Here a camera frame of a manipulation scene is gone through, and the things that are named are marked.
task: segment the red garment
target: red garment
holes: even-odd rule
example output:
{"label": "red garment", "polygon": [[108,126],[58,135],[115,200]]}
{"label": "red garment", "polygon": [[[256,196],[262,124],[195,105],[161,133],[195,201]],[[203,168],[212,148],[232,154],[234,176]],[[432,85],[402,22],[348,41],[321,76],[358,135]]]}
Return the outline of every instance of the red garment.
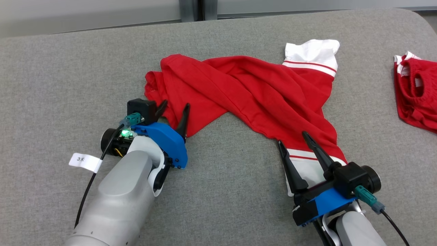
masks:
{"label": "red garment", "polygon": [[[271,64],[247,56],[201,62],[171,55],[161,60],[162,72],[147,73],[145,95],[158,104],[168,100],[163,116],[173,128],[189,102],[188,137],[230,111],[254,131],[282,140],[294,150],[310,151],[302,137],[302,131],[307,131],[329,155],[345,161],[336,144],[336,131],[322,113],[333,76],[315,69],[288,67],[293,64]],[[334,69],[327,68],[335,74]]]}
{"label": "red garment", "polygon": [[399,117],[437,133],[437,63],[410,52],[395,56],[395,92]]}

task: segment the white cuff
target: white cuff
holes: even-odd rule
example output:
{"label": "white cuff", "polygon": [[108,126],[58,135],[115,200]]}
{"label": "white cuff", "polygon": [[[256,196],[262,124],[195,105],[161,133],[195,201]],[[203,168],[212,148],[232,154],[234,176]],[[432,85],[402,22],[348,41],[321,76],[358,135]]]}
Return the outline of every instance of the white cuff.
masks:
{"label": "white cuff", "polygon": [[[306,180],[308,183],[308,188],[319,184],[320,182],[325,181],[323,177],[323,169],[320,166],[319,161],[317,160],[314,152],[295,150],[295,149],[287,149],[290,154],[290,160],[295,166],[301,178]],[[332,160],[335,162],[339,162],[341,165],[346,166],[346,163],[337,157],[331,156]],[[291,193],[290,185],[288,184],[287,177],[285,177],[285,181],[287,183],[288,196],[294,196]]]}
{"label": "white cuff", "polygon": [[335,54],[339,47],[340,43],[332,39],[311,39],[301,45],[287,43],[282,65],[314,69],[334,77],[338,68]]}

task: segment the folded red garment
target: folded red garment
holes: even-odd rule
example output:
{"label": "folded red garment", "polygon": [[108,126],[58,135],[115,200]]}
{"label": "folded red garment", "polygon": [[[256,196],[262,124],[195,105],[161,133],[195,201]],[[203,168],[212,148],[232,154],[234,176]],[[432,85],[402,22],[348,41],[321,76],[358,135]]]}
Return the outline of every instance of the folded red garment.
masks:
{"label": "folded red garment", "polygon": [[399,117],[437,133],[437,62],[407,52],[395,56],[395,92]]}
{"label": "folded red garment", "polygon": [[171,55],[161,60],[162,72],[147,73],[145,95],[157,103],[168,101],[163,116],[173,128],[190,103],[188,137],[229,111],[254,131],[282,140],[292,157],[315,159],[302,137],[307,131],[329,155],[345,162],[336,131],[322,113],[338,47],[336,40],[287,44],[283,64],[247,56],[198,61]]}

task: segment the cable connector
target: cable connector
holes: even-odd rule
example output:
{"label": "cable connector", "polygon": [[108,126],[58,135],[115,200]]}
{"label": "cable connector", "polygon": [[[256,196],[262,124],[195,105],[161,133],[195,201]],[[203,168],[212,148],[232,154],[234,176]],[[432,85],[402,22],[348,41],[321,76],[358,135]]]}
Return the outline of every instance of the cable connector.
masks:
{"label": "cable connector", "polygon": [[133,125],[140,124],[143,121],[144,121],[144,117],[142,117],[139,113],[133,113],[126,116],[123,120],[121,120],[120,125],[124,124],[125,126],[122,128],[122,130],[125,130]]}
{"label": "cable connector", "polygon": [[369,205],[376,214],[381,214],[384,211],[384,204],[378,202],[378,199],[362,185],[355,187],[355,195],[358,199]]}

